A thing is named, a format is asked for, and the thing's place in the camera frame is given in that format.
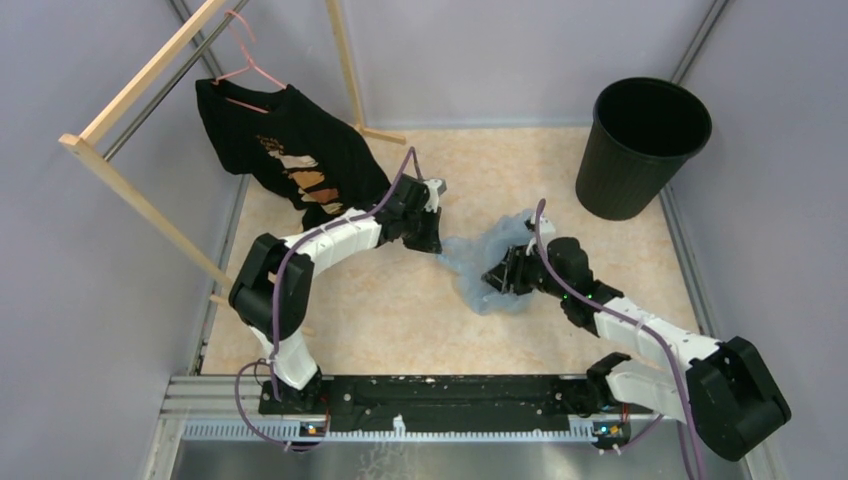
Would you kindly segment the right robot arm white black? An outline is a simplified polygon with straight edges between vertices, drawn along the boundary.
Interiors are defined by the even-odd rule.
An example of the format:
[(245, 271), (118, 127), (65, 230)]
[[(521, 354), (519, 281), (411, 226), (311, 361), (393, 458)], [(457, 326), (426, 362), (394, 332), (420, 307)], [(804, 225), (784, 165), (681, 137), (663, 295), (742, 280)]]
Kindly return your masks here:
[(543, 292), (567, 319), (639, 354), (609, 354), (587, 372), (586, 397), (600, 412), (620, 404), (683, 423), (719, 457), (739, 461), (792, 418), (759, 350), (735, 336), (720, 341), (677, 327), (595, 278), (571, 237), (511, 246), (482, 279), (500, 293)]

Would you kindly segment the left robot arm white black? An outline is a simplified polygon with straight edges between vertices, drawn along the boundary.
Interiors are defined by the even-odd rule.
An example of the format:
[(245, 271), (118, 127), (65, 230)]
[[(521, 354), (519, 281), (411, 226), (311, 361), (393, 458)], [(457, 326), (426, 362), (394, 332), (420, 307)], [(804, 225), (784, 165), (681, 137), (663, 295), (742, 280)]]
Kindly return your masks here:
[(401, 241), (413, 251), (439, 254), (446, 183), (402, 175), (369, 211), (342, 216), (300, 234), (257, 237), (233, 284), (228, 303), (260, 340), (283, 401), (297, 413), (319, 404), (319, 367), (306, 345), (305, 320), (313, 280), (360, 252)]

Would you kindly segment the black ribbed trash bin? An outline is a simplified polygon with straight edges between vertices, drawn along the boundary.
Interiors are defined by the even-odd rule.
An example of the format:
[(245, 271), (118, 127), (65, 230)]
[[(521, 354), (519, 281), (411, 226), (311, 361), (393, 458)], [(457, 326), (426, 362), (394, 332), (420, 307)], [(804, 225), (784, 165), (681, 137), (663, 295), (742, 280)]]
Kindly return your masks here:
[(685, 88), (651, 77), (618, 80), (594, 103), (576, 196), (601, 219), (632, 219), (703, 150), (711, 134), (706, 105)]

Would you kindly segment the blue plastic trash bag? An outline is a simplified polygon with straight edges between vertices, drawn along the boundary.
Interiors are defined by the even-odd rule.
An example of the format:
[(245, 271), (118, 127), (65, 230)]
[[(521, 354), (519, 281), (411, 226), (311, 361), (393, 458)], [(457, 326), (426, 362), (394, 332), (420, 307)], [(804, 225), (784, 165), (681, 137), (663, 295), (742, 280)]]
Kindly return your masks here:
[(477, 315), (516, 315), (526, 310), (531, 295), (502, 294), (483, 280), (483, 275), (499, 264), (512, 246), (526, 246), (532, 232), (525, 222), (531, 209), (500, 217), (493, 226), (473, 238), (447, 237), (441, 241), (438, 262), (456, 275), (455, 288), (464, 304)]

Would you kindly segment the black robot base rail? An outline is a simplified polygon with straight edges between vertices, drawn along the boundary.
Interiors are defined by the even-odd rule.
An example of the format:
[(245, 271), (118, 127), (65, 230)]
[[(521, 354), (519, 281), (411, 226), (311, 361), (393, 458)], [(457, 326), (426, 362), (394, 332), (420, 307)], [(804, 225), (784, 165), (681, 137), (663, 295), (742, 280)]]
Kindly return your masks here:
[(315, 415), (333, 433), (382, 432), (401, 420), (410, 433), (628, 432), (642, 407), (604, 400), (576, 375), (335, 375), (304, 389), (262, 386), (262, 415)]

